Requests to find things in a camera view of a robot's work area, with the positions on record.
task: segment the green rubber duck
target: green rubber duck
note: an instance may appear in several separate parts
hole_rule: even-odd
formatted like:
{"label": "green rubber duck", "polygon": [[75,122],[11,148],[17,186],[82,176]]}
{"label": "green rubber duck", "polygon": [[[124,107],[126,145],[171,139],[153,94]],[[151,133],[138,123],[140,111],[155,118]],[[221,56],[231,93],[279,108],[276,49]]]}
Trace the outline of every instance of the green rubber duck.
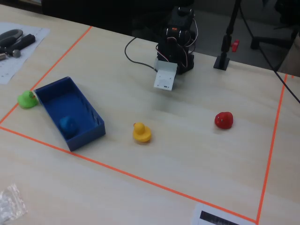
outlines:
{"label": "green rubber duck", "polygon": [[18,103],[22,108],[32,108],[38,104],[38,100],[30,90],[24,91],[22,95],[18,96]]}

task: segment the orange tape boundary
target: orange tape boundary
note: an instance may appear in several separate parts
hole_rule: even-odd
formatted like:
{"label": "orange tape boundary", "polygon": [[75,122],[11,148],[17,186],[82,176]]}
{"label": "orange tape boundary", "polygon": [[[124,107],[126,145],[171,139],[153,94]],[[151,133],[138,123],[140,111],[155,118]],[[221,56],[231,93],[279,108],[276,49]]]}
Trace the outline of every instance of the orange tape boundary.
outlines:
{"label": "orange tape boundary", "polygon": [[[75,42],[72,44],[72,46],[54,63],[53,66],[36,82],[36,84],[30,89],[33,90],[35,87],[56,67],[56,65],[74,48],[74,46],[92,29],[92,26],[90,26]],[[15,106],[0,120],[0,124],[3,123],[4,120],[16,109],[18,104],[15,104]]]}
{"label": "orange tape boundary", "polygon": [[212,203],[203,201],[203,200],[201,200],[201,199],[192,197],[192,196],[187,195],[187,194],[184,194],[184,193],[182,193],[182,192],[173,190],[173,189],[171,189],[171,188],[168,188],[168,187],[166,187],[166,186],[157,184],[157,183],[152,182],[152,181],[150,181],[150,180],[146,180],[146,179],[144,179],[144,178],[142,178],[142,177],[139,177],[139,176],[136,176],[136,175],[134,175],[134,174],[128,173],[128,172],[126,172],[126,171],[123,171],[123,170],[120,170],[120,169],[118,169],[118,168],[115,168],[115,167],[113,167],[113,166],[111,166],[111,165],[107,165],[107,164],[98,162],[98,161],[96,161],[96,160],[94,160],[94,159],[91,159],[91,158],[88,158],[88,157],[79,155],[79,154],[77,154],[77,153],[73,153],[73,152],[71,152],[71,151],[69,151],[69,150],[65,150],[65,149],[56,147],[56,146],[54,146],[54,145],[51,145],[51,144],[42,142],[42,141],[37,140],[37,139],[35,139],[35,138],[33,138],[33,137],[29,137],[29,136],[27,136],[27,135],[18,133],[18,132],[16,132],[16,131],[7,129],[7,128],[5,128],[5,127],[0,127],[0,129],[5,130],[5,131],[8,131],[8,132],[10,132],[10,133],[12,133],[12,134],[15,134],[15,135],[24,137],[24,138],[26,138],[26,139],[32,140],[32,141],[34,141],[34,142],[40,143],[40,144],[42,144],[42,145],[48,146],[48,147],[50,147],[50,148],[53,148],[53,149],[56,149],[56,150],[65,152],[65,153],[67,153],[67,154],[69,154],[69,155],[79,157],[79,158],[84,159],[84,160],[86,160],[86,161],[89,161],[89,162],[91,162],[91,163],[95,163],[95,164],[97,164],[97,165],[106,167],[106,168],[108,168],[108,169],[111,169],[111,170],[114,170],[114,171],[116,171],[116,172],[122,173],[122,174],[124,174],[124,175],[129,176],[129,177],[132,177],[132,178],[134,178],[134,179],[137,179],[137,180],[140,180],[140,181],[142,181],[142,182],[145,182],[145,183],[154,185],[154,186],[156,186],[156,187],[158,187],[158,188],[161,188],[161,189],[163,189],[163,190],[172,192],[172,193],[177,194],[177,195],[181,195],[181,196],[183,196],[183,197],[185,197],[185,198],[194,200],[194,201],[199,202],[199,203],[206,204],[206,205],[211,206],[211,207],[213,207],[213,208],[216,208],[216,209],[218,209],[218,210],[222,210],[222,211],[224,211],[224,212],[230,213],[230,214],[232,214],[232,215],[235,215],[235,216],[237,216],[237,217],[240,217],[240,218],[242,218],[242,219],[245,219],[245,220],[248,220],[248,221],[250,221],[250,222],[255,223],[255,220],[254,220],[254,219],[248,218],[248,217],[246,217],[246,216],[244,216],[244,215],[241,215],[241,214],[239,214],[239,213],[236,213],[236,212],[233,212],[233,211],[231,211],[231,210],[222,208],[222,207],[220,207],[220,206],[217,206],[217,205],[214,205],[214,204],[212,204]]}
{"label": "orange tape boundary", "polygon": [[[286,82],[286,81],[287,81],[287,74],[285,75],[284,82]],[[278,121],[279,121],[279,115],[280,115],[280,110],[281,110],[284,93],[285,93],[285,86],[282,85],[280,99],[279,99],[278,108],[277,108],[277,114],[276,114],[274,128],[273,128],[273,135],[272,135],[272,141],[271,141],[271,146],[270,146],[270,151],[269,151],[268,163],[267,163],[266,173],[265,173],[264,181],[263,181],[262,194],[261,194],[261,199],[259,201],[258,213],[256,216],[255,223],[257,225],[259,224],[259,220],[260,220],[261,213],[262,213],[263,199],[264,199],[264,195],[266,193],[266,188],[267,188],[268,176],[269,176],[270,165],[271,165],[271,160],[272,160],[272,155],[273,155],[274,142],[275,142],[275,138],[276,138],[277,125],[278,125]]]}
{"label": "orange tape boundary", "polygon": [[[36,82],[36,84],[30,89],[31,91],[33,89],[36,88],[36,86],[56,67],[56,65],[74,48],[74,46],[92,29],[92,26],[90,26],[73,44],[72,46],[56,61],[56,63],[38,80],[38,82]],[[286,82],[287,80],[287,74],[285,75],[285,79],[284,79],[284,82]],[[114,170],[116,172],[119,172],[119,173],[122,173],[124,175],[127,175],[129,177],[132,177],[134,179],[137,179],[137,180],[140,180],[142,182],[145,182],[145,183],[148,183],[148,184],[151,184],[151,185],[154,185],[158,188],[161,188],[163,190],[166,190],[166,191],[169,191],[169,192],[172,192],[174,194],[177,194],[177,195],[181,195],[185,198],[188,198],[188,199],[191,199],[191,200],[194,200],[196,202],[199,202],[199,203],[203,203],[203,204],[206,204],[208,206],[211,206],[213,208],[216,208],[218,210],[221,210],[221,211],[224,211],[224,212],[227,212],[227,213],[230,213],[232,215],[235,215],[237,217],[240,217],[242,219],[245,219],[247,221],[250,221],[252,223],[255,223],[255,224],[259,224],[259,220],[260,220],[260,216],[261,216],[261,212],[262,212],[262,207],[263,207],[263,200],[264,200],[264,195],[265,195],[265,191],[266,191],[266,187],[267,187],[267,182],[268,182],[268,176],[269,176],[269,171],[270,171],[270,164],[271,164],[271,159],[272,159],[272,154],[273,154],[273,148],[274,148],[274,142],[275,142],[275,138],[276,138],[276,131],[277,131],[277,126],[278,126],[278,120],[279,120],[279,114],[280,114],[280,109],[281,109],[281,104],[282,104],[282,100],[283,100],[283,96],[284,96],[284,91],[285,91],[285,86],[283,85],[282,86],[282,89],[281,89],[281,94],[280,94],[280,100],[279,100],[279,103],[278,103],[278,108],[277,108],[277,114],[276,114],[276,119],[275,119],[275,124],[274,124],[274,128],[273,128],[273,134],[272,134],[272,141],[271,141],[271,145],[270,145],[270,151],[269,151],[269,157],[268,157],[268,162],[267,162],[267,168],[266,168],[266,173],[265,173],[265,177],[264,177],[264,182],[263,182],[263,188],[262,188],[262,193],[261,193],[261,198],[260,198],[260,203],[259,203],[259,207],[258,207],[258,213],[257,213],[257,216],[256,216],[256,220],[254,219],[251,219],[251,218],[248,218],[242,214],[239,214],[239,213],[236,213],[234,211],[231,211],[231,210],[228,210],[228,209],[225,209],[223,207],[220,207],[220,206],[217,206],[217,205],[214,205],[212,203],[209,203],[209,202],[206,202],[206,201],[203,201],[201,199],[198,199],[198,198],[195,198],[195,197],[192,197],[190,195],[187,195],[187,194],[184,194],[182,192],[179,192],[179,191],[176,191],[176,190],[173,190],[171,188],[168,188],[166,186],[163,186],[163,185],[160,185],[160,184],[157,184],[155,182],[152,182],[150,180],[146,180],[142,177],[139,177],[139,176],[136,176],[134,174],[131,174],[131,173],[128,173],[126,171],[123,171],[123,170],[120,170],[118,168],[115,168],[113,166],[110,166],[110,165],[107,165],[107,164],[104,164],[104,163],[101,163],[101,162],[98,162],[94,159],[91,159],[91,158],[88,158],[88,157],[85,157],[85,156],[82,156],[82,155],[79,155],[79,154],[76,154],[76,153],[73,153],[73,152],[70,152],[68,150],[65,150],[65,149],[62,149],[62,148],[59,148],[59,147],[56,147],[54,145],[51,145],[51,144],[48,144],[48,143],[45,143],[43,141],[40,141],[38,139],[35,139],[33,137],[29,137],[27,135],[24,135],[24,134],[21,134],[21,133],[18,133],[16,131],[13,131],[13,130],[10,130],[10,129],[7,129],[5,127],[1,127],[0,126],[0,129],[4,130],[4,131],[7,131],[7,132],[10,132],[12,134],[15,134],[15,135],[18,135],[18,136],[21,136],[21,137],[24,137],[26,139],[29,139],[29,140],[32,140],[34,142],[37,142],[37,143],[40,143],[42,145],[45,145],[45,146],[48,146],[50,148],[53,148],[53,149],[56,149],[56,150],[59,150],[59,151],[62,151],[62,152],[65,152],[69,155],[72,155],[72,156],[75,156],[75,157],[78,157],[78,158],[81,158],[81,159],[84,159],[86,161],[89,161],[89,162],[92,162],[92,163],[95,163],[97,165],[100,165],[100,166],[103,166],[103,167],[106,167],[108,169],[111,169],[111,170]],[[18,106],[18,104],[16,104],[3,118],[2,120],[0,120],[0,124],[16,109],[16,107]]]}

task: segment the blue plastic tray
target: blue plastic tray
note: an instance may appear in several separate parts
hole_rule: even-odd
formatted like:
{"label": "blue plastic tray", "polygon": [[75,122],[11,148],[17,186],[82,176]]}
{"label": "blue plastic tray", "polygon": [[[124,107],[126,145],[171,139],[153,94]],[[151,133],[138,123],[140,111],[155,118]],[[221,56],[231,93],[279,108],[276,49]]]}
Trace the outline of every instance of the blue plastic tray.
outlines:
{"label": "blue plastic tray", "polygon": [[[104,121],[70,77],[36,89],[35,93],[71,151],[105,135]],[[60,120],[67,116],[74,118],[78,126],[71,138],[60,128]]]}

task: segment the microphone stand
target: microphone stand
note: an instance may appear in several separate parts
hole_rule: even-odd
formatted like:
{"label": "microphone stand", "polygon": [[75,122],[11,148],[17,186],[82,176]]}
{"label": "microphone stand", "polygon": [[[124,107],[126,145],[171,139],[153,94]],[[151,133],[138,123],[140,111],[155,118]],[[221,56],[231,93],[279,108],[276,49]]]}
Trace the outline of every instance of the microphone stand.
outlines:
{"label": "microphone stand", "polygon": [[229,25],[226,30],[226,34],[223,37],[223,42],[222,42],[222,47],[221,47],[221,55],[219,55],[216,59],[214,68],[215,69],[221,69],[221,70],[226,70],[228,63],[229,63],[229,58],[227,57],[227,52],[229,52],[229,49],[231,47],[231,35],[233,33],[233,27],[234,23],[236,20],[236,17],[239,12],[239,7],[240,7],[241,0],[235,0],[233,12],[230,18]]}

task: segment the white paper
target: white paper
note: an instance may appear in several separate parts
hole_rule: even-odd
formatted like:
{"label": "white paper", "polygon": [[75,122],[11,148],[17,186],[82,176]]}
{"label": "white paper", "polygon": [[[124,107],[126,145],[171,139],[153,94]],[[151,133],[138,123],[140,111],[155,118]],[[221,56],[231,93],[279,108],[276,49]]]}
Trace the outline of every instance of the white paper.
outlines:
{"label": "white paper", "polygon": [[49,34],[50,30],[47,28],[31,27],[20,25],[11,22],[0,22],[0,34],[13,30],[23,30],[22,37],[32,34],[36,37],[35,43],[21,50],[20,58],[7,57],[0,61],[0,84],[7,84],[15,73],[21,69],[23,63],[33,54],[36,47]]}
{"label": "white paper", "polygon": [[205,205],[202,203],[198,203],[196,205],[194,213],[193,213],[193,217],[191,219],[191,225],[214,225],[214,224],[216,224],[216,223],[212,223],[211,221],[205,221],[203,219],[200,219],[200,215],[201,215],[202,211],[210,213],[214,216],[228,220],[228,221],[238,224],[238,225],[255,225],[255,223],[252,223],[250,221],[247,221],[245,219],[237,217],[233,214],[229,214],[227,212],[218,210],[216,208],[213,208],[211,206],[208,206],[208,205]]}

